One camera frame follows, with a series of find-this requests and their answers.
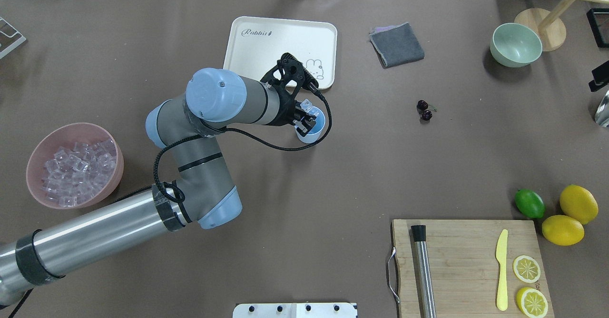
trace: metal cylinder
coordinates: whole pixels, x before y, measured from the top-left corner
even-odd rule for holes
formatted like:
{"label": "metal cylinder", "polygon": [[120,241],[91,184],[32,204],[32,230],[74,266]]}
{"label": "metal cylinder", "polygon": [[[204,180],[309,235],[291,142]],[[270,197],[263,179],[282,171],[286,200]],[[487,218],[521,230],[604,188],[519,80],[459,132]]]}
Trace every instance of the metal cylinder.
{"label": "metal cylinder", "polygon": [[431,275],[429,273],[429,260],[427,256],[426,242],[415,242],[418,264],[418,280],[422,299],[422,310],[424,318],[435,318],[435,304],[433,303],[433,289],[431,286]]}
{"label": "metal cylinder", "polygon": [[[181,214],[178,219],[185,222]],[[40,231],[33,247],[44,269],[61,276],[167,231],[148,190]],[[19,270],[15,248],[15,242],[0,247],[0,305],[4,306],[16,303],[34,287]]]}
{"label": "metal cylinder", "polygon": [[594,115],[594,120],[598,125],[601,125],[601,127],[609,127],[609,90],[603,99],[601,99],[599,108]]}

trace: yellow knife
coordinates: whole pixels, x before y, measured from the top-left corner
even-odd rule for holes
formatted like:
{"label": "yellow knife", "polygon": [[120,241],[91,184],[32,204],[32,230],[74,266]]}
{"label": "yellow knife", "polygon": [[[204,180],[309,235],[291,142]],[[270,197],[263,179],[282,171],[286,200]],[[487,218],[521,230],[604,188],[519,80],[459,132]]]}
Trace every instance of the yellow knife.
{"label": "yellow knife", "polygon": [[507,264],[507,230],[503,229],[497,240],[495,258],[499,262],[499,285],[497,286],[497,308],[507,310],[507,279],[505,264]]}

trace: black cable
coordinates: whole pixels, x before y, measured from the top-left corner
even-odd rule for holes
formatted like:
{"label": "black cable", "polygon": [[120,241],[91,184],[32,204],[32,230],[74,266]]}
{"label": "black cable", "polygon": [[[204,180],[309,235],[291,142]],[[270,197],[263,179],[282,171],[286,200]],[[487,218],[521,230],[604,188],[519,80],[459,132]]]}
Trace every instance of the black cable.
{"label": "black cable", "polygon": [[113,201],[112,203],[117,203],[118,201],[121,201],[121,200],[127,199],[127,198],[129,198],[129,197],[132,197],[133,195],[140,194],[141,192],[144,192],[144,191],[146,191],[146,190],[149,190],[150,188],[152,188],[152,186],[146,186],[146,187],[142,187],[142,188],[140,188],[139,190],[135,190],[135,191],[131,192],[130,194],[123,195],[122,197],[120,197],[120,198],[116,199],[116,200],[115,200],[115,201]]}
{"label": "black cable", "polygon": [[319,99],[321,99],[321,101],[324,102],[324,105],[326,106],[326,111],[328,112],[328,129],[326,130],[326,132],[324,133],[324,135],[319,138],[318,140],[316,140],[313,143],[307,144],[307,145],[303,145],[302,147],[298,147],[298,148],[285,148],[285,147],[279,147],[278,145],[274,145],[274,144],[270,144],[267,141],[256,137],[246,131],[243,131],[241,129],[235,129],[235,128],[227,128],[224,127],[222,129],[216,129],[212,126],[210,126],[209,124],[207,124],[206,121],[201,120],[201,123],[207,128],[210,129],[212,131],[215,131],[217,133],[226,133],[226,132],[234,132],[234,133],[240,133],[242,135],[245,135],[253,140],[256,140],[257,142],[260,142],[264,145],[266,145],[267,147],[271,147],[273,149],[277,149],[277,150],[281,150],[281,151],[301,151],[304,149],[309,149],[311,147],[313,147],[314,145],[317,145],[319,142],[321,142],[322,140],[324,140],[324,138],[326,138],[326,136],[328,136],[328,133],[330,132],[330,129],[332,129],[332,112],[330,111],[330,105],[328,104],[328,101],[326,101],[326,98],[324,98],[324,96],[321,94],[321,92],[316,92],[314,93],[315,96]]}
{"label": "black cable", "polygon": [[[169,201],[173,201],[174,203],[182,203],[185,199],[185,196],[184,196],[184,192],[182,192],[177,186],[174,186],[174,184],[165,183],[165,182],[161,183],[161,181],[158,179],[158,164],[159,164],[159,162],[161,162],[161,157],[169,149],[172,149],[173,147],[176,147],[177,145],[180,145],[182,143],[186,143],[191,140],[196,140],[199,138],[203,138],[203,136],[194,135],[194,136],[190,136],[187,138],[182,138],[181,140],[174,142],[174,143],[168,145],[167,147],[161,149],[161,151],[159,151],[159,153],[157,154],[157,159],[155,159],[154,165],[152,166],[152,177],[154,177],[154,184],[157,186],[157,189],[159,190],[159,192],[161,192],[161,194],[163,194],[163,197],[165,197]],[[169,195],[167,193],[167,190],[165,188],[173,189],[174,193],[176,193],[177,196],[172,197],[171,195]]]}
{"label": "black cable", "polygon": [[19,301],[19,303],[17,304],[17,306],[15,306],[15,309],[13,310],[13,312],[11,312],[11,314],[9,315],[9,318],[13,318],[15,316],[15,314],[17,314],[17,311],[19,311],[19,309],[21,308],[21,306],[23,305],[24,302],[26,302],[26,299],[30,296],[30,293],[32,293],[32,289],[29,289],[21,298],[21,300]]}

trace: white tray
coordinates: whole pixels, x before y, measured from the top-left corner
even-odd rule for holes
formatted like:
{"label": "white tray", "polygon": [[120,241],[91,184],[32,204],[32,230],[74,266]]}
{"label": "white tray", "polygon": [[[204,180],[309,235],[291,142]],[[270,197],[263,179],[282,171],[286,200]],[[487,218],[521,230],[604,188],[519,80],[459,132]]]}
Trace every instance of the white tray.
{"label": "white tray", "polygon": [[281,317],[357,318],[357,303],[239,304],[233,310],[233,318]]}
{"label": "white tray", "polygon": [[224,69],[260,80],[287,52],[316,77],[320,89],[326,89],[334,82],[336,37],[330,23],[238,17],[230,28]]}

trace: black device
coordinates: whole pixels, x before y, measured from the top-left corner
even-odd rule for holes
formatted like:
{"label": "black device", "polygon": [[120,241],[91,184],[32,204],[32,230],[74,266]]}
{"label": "black device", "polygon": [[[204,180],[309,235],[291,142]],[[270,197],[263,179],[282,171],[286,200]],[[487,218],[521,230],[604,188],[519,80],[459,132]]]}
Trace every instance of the black device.
{"label": "black device", "polygon": [[609,48],[609,9],[590,9],[588,22],[599,48]]}
{"label": "black device", "polygon": [[592,77],[594,80],[588,82],[591,92],[596,92],[597,90],[605,87],[609,82],[609,61],[593,69]]}

